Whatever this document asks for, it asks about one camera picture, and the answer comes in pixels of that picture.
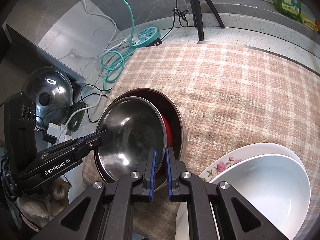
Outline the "stainless steel bowl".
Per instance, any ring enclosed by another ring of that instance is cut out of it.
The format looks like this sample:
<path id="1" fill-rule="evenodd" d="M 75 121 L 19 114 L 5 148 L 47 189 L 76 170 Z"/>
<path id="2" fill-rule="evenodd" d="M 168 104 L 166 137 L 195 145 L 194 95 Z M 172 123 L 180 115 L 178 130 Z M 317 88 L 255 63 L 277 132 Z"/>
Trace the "stainless steel bowl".
<path id="1" fill-rule="evenodd" d="M 164 120 L 148 100 L 128 96 L 112 102 L 102 114 L 97 132 L 109 131 L 110 142 L 94 151 L 99 175 L 106 183 L 118 181 L 145 161 L 156 149 L 156 171 L 161 168 L 167 147 Z"/>

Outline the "beige work glove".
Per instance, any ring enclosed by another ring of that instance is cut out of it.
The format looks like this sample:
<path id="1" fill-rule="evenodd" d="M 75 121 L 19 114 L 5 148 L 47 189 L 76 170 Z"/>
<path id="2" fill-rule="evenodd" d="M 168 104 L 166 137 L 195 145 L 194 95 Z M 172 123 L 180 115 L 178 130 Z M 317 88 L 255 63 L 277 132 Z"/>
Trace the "beige work glove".
<path id="1" fill-rule="evenodd" d="M 69 205 L 70 184 L 62 178 L 55 179 L 46 196 L 33 194 L 17 198 L 17 206 L 23 221 L 35 232 L 39 232 L 65 207 Z"/>

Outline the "large white ceramic bowl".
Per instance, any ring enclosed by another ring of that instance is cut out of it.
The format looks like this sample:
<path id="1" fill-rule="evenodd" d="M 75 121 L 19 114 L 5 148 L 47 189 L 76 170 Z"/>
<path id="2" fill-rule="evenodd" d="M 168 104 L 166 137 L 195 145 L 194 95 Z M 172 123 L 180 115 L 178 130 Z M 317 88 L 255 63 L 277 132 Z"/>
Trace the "large white ceramic bowl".
<path id="1" fill-rule="evenodd" d="M 190 239 L 293 239 L 309 209 L 311 187 L 294 159 L 244 160 L 208 183 L 184 171 Z"/>

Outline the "green dish soap bottle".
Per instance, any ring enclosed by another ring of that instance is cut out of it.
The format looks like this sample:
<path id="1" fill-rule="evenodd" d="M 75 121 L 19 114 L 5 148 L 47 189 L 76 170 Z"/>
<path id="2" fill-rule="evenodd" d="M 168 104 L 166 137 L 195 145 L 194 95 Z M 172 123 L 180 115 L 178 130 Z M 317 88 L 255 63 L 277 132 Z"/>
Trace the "green dish soap bottle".
<path id="1" fill-rule="evenodd" d="M 272 0 L 275 9 L 293 19 L 298 20 L 300 18 L 301 13 L 301 2 L 300 0 Z"/>

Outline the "red inside metal bowl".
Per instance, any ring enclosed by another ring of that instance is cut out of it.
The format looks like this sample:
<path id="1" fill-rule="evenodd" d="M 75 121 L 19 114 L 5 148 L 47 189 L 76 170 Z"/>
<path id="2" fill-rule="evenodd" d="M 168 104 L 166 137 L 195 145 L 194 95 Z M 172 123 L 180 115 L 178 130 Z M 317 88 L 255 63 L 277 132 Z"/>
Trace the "red inside metal bowl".
<path id="1" fill-rule="evenodd" d="M 158 109 L 165 124 L 167 147 L 172 147 L 174 149 L 175 158 L 180 159 L 181 155 L 185 153 L 187 148 L 187 131 L 180 112 L 175 104 L 165 94 L 151 88 L 133 89 L 117 97 L 115 100 L 128 96 L 138 96 L 144 98 L 150 101 Z M 166 153 L 164 151 L 164 158 L 161 168 L 156 171 L 155 175 L 155 190 L 163 188 L 166 186 L 166 184 L 167 165 Z"/>

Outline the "teal round power strip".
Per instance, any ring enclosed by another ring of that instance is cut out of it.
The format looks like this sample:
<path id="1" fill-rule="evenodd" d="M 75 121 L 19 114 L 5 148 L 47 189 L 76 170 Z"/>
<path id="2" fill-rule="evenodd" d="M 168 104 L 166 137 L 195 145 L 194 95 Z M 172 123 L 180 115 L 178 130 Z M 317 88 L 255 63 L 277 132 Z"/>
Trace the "teal round power strip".
<path id="1" fill-rule="evenodd" d="M 132 40 L 132 48 L 153 47 L 162 44 L 161 35 L 156 27 L 141 30 Z"/>

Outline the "glass pot lid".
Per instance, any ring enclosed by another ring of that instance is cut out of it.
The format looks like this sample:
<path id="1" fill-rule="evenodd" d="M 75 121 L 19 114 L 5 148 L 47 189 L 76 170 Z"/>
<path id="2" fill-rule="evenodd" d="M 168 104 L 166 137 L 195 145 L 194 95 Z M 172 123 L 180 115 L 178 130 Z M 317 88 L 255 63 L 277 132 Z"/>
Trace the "glass pot lid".
<path id="1" fill-rule="evenodd" d="M 68 76 L 54 67 L 34 71 L 22 90 L 36 104 L 36 127 L 47 129 L 49 123 L 61 125 L 66 110 L 73 104 L 73 88 Z"/>

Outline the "plaid table cloth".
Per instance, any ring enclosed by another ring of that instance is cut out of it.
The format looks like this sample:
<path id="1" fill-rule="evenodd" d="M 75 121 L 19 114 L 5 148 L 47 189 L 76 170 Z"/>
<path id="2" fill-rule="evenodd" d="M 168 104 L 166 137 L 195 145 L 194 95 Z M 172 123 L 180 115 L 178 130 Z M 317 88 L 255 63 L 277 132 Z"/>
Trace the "plaid table cloth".
<path id="1" fill-rule="evenodd" d="M 182 160 L 195 174 L 226 153 L 257 142 L 273 142 L 295 152 L 311 184 L 308 214 L 296 235 L 307 238 L 319 217 L 318 75 L 242 46 L 140 48 L 99 109 L 136 88 L 158 90 L 178 107 L 188 139 Z"/>

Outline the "white power adapter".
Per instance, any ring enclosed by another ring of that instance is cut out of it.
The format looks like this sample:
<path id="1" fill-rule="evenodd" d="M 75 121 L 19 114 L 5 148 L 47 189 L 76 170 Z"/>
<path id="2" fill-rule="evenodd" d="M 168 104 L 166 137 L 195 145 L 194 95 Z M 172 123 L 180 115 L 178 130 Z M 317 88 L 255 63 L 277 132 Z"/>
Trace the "white power adapter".
<path id="1" fill-rule="evenodd" d="M 52 138 L 52 141 L 54 141 L 55 144 L 59 143 L 60 141 L 60 134 L 61 131 L 61 126 L 54 124 L 52 122 L 49 123 L 48 128 L 47 128 L 47 134 L 49 135 L 50 138 Z"/>

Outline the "large floral white plate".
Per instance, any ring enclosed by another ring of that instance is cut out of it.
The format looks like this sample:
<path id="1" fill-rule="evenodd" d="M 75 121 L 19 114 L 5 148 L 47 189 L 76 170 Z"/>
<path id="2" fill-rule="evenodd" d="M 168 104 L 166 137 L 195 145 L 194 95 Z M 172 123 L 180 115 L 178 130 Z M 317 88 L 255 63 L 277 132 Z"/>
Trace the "large floral white plate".
<path id="1" fill-rule="evenodd" d="M 289 148 L 270 142 L 261 142 L 243 146 L 236 150 L 233 150 L 215 162 L 210 164 L 199 176 L 206 182 L 212 181 L 216 176 L 225 172 L 228 168 L 235 164 L 238 164 L 251 157 L 256 157 L 264 154 L 281 154 L 290 157 L 297 161 L 302 167 L 304 167 L 301 159 Z"/>

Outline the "black tripod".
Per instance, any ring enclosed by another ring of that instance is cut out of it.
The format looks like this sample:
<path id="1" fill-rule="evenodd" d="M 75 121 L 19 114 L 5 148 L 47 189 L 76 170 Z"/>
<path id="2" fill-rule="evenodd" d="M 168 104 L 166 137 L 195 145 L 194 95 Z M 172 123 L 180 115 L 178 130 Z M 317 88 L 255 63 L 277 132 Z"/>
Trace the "black tripod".
<path id="1" fill-rule="evenodd" d="M 225 25 L 217 12 L 215 5 L 213 4 L 212 0 L 204 0 L 207 5 L 209 6 L 210 10 L 214 14 L 215 18 L 217 19 L 219 26 L 224 29 Z M 204 41 L 204 25 L 202 19 L 202 10 L 200 0 L 190 0 L 191 11 L 193 15 L 194 26 L 197 29 L 199 41 Z"/>

